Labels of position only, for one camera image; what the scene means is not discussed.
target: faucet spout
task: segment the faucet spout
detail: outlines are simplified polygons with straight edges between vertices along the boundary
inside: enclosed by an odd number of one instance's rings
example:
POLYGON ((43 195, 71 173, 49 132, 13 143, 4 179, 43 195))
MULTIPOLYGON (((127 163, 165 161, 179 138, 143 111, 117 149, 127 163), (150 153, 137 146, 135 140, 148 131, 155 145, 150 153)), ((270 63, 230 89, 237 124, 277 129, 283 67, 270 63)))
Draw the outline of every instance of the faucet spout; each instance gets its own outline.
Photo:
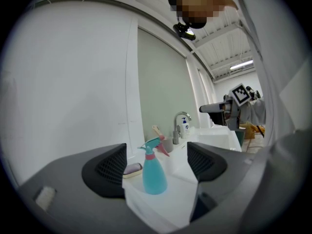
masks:
POLYGON ((177 113, 177 114, 175 115, 175 119, 174 119, 174 132, 173 132, 173 136, 174 136, 174 137, 173 137, 173 143, 174 143, 175 145, 179 144, 179 132, 178 132, 178 130, 177 130, 177 128, 176 128, 176 118, 177 118, 179 115, 185 115, 185 116, 187 117, 187 119, 192 120, 191 116, 190 116, 188 113, 186 113, 186 112, 179 112, 179 113, 177 113))

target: white sink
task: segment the white sink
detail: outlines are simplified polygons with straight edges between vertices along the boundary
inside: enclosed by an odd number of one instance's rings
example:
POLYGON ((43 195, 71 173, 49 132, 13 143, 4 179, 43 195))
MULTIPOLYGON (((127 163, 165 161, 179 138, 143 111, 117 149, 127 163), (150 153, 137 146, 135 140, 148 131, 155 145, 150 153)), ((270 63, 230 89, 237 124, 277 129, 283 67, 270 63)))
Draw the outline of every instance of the white sink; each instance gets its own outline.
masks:
MULTIPOLYGON (((142 175, 123 180, 127 205, 136 215, 158 233, 169 233, 189 225, 197 179, 187 162, 187 142, 201 142, 225 149, 241 151, 234 132, 227 127, 195 129, 187 139, 170 152, 170 157, 154 149, 166 174, 168 188, 160 195, 145 193, 142 175)), ((128 164, 139 162, 143 165, 145 153, 138 153, 128 164)))

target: white ceiling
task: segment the white ceiling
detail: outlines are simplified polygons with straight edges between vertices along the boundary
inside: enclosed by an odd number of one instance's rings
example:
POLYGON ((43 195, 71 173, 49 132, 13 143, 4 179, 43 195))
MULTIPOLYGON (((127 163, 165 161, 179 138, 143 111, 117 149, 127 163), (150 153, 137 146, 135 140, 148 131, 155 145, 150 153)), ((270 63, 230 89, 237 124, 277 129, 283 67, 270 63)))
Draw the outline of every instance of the white ceiling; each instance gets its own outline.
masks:
MULTIPOLYGON (((177 23, 176 13, 170 10, 168 0, 123 0, 144 5, 148 8, 147 13, 158 15, 166 21, 167 26, 172 28, 177 23)), ((224 80, 242 72, 242 69, 231 71, 230 66, 252 59, 250 47, 246 35, 236 27, 239 21, 237 11, 226 7, 219 17, 208 20, 202 29, 194 29, 196 40, 185 40, 199 58, 206 65, 213 80, 224 80)))

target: floor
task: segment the floor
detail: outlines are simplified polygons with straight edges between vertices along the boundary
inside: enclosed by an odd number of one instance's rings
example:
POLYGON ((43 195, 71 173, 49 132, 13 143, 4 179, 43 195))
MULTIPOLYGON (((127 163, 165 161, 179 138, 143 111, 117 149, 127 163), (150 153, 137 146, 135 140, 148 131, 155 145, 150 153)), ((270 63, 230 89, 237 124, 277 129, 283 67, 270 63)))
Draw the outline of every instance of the floor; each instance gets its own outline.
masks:
POLYGON ((242 151, 256 154, 262 147, 264 147, 263 137, 260 133, 256 133, 254 135, 254 138, 244 140, 242 145, 242 151))

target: black textured pad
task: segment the black textured pad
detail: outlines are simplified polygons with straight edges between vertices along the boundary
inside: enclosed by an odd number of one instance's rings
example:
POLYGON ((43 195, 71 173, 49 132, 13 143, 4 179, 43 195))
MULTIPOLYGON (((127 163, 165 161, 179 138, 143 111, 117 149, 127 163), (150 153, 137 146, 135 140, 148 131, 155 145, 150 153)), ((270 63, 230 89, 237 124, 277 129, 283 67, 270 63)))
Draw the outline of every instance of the black textured pad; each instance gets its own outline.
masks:
POLYGON ((187 143, 187 161, 198 182, 214 180, 228 167, 223 157, 210 151, 214 148, 217 147, 196 142, 187 143))
POLYGON ((125 198, 122 175, 127 166, 127 145, 117 147, 89 160, 82 168, 82 179, 102 197, 125 198))

